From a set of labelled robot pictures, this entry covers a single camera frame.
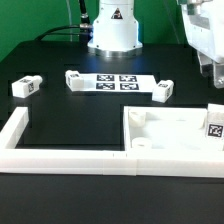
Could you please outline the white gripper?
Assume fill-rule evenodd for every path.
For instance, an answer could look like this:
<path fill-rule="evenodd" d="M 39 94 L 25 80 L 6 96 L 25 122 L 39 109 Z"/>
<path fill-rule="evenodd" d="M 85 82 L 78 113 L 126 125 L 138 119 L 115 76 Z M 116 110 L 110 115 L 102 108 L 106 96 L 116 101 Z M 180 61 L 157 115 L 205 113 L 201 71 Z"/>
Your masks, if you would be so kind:
<path fill-rule="evenodd" d="M 214 86 L 224 88 L 224 64 L 219 64 L 224 63 L 224 0 L 178 0 L 178 4 L 187 41 L 198 51 L 200 73 L 213 76 Z"/>

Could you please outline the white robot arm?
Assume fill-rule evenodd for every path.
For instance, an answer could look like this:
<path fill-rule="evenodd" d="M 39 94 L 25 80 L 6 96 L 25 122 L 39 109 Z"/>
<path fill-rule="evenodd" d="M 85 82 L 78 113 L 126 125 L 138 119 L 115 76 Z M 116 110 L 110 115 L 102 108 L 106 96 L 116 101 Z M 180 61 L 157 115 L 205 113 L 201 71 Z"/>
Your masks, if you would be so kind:
<path fill-rule="evenodd" d="M 224 88 L 224 0 L 176 0 L 181 6 L 187 41 L 197 51 L 200 72 L 211 74 Z M 100 0 L 88 50 L 104 57 L 128 57 L 142 52 L 134 0 Z"/>

